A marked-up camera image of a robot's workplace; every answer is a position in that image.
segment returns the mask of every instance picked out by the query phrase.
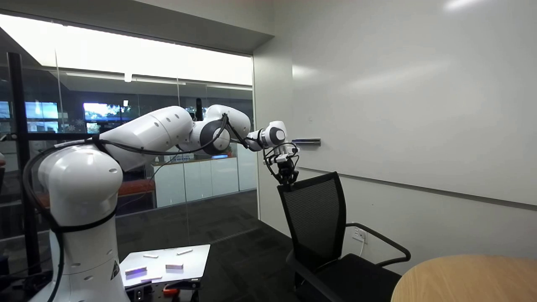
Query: round table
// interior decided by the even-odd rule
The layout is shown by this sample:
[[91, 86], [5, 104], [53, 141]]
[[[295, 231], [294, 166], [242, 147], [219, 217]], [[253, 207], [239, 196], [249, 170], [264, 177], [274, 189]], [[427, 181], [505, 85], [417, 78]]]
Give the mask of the round table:
[[537, 261], [488, 255], [428, 260], [401, 277], [391, 301], [537, 301]]

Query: chair armrest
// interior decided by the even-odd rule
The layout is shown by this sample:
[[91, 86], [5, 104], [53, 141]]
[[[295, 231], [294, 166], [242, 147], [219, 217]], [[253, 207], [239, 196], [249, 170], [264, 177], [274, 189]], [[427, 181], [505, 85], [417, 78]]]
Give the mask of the chair armrest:
[[359, 224], [357, 222], [349, 222], [349, 223], [345, 224], [345, 227], [351, 227], [351, 226], [359, 227], [359, 228], [363, 229], [364, 231], [373, 234], [373, 236], [375, 236], [378, 239], [386, 242], [387, 244], [393, 246], [394, 248], [400, 250], [405, 255], [404, 257], [399, 257], [399, 258], [379, 262], [376, 265], [384, 267], [384, 266], [387, 266], [387, 265], [390, 265], [390, 264], [406, 262], [406, 261], [410, 260], [410, 257], [411, 257], [410, 252], [407, 249], [405, 249], [403, 246], [399, 245], [397, 242], [393, 241], [392, 239], [382, 235], [381, 233], [379, 233], [379, 232], [377, 232], [377, 231], [375, 231], [373, 229], [370, 229], [370, 228], [366, 227], [365, 225]]
[[326, 284], [324, 284], [315, 274], [313, 274], [308, 268], [302, 265], [295, 258], [295, 251], [291, 250], [286, 259], [287, 264], [300, 276], [302, 276], [307, 282], [321, 292], [326, 298], [332, 302], [344, 302], [343, 299], [338, 296], [333, 290], [331, 290]]

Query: electrical socket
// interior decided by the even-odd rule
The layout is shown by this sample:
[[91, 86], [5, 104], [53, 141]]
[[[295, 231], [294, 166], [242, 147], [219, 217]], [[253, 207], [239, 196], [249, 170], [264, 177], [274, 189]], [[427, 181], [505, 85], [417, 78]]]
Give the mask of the electrical socket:
[[352, 237], [360, 242], [367, 244], [367, 232], [359, 227], [354, 227], [354, 233]]

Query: office chair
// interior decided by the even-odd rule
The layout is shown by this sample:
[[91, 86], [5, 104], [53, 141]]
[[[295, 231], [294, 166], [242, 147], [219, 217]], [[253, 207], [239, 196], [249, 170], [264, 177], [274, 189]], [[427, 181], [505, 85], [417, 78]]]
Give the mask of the office chair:
[[[356, 222], [346, 223], [346, 204], [337, 172], [279, 185], [293, 250], [295, 292], [303, 301], [390, 301], [400, 275], [384, 266], [410, 260], [410, 252]], [[357, 255], [341, 257], [346, 227], [359, 227], [405, 254], [371, 263]]]

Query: floor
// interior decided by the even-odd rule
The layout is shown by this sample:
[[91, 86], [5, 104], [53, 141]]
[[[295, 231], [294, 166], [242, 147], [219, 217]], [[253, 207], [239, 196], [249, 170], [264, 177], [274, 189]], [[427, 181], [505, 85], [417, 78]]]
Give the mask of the floor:
[[[285, 265], [291, 240], [257, 219], [255, 190], [125, 215], [116, 225], [120, 260], [133, 251], [210, 243], [201, 301], [298, 301]], [[41, 259], [49, 258], [48, 234], [40, 234], [40, 247]], [[12, 272], [25, 267], [24, 239], [0, 242], [0, 251], [10, 254]]]

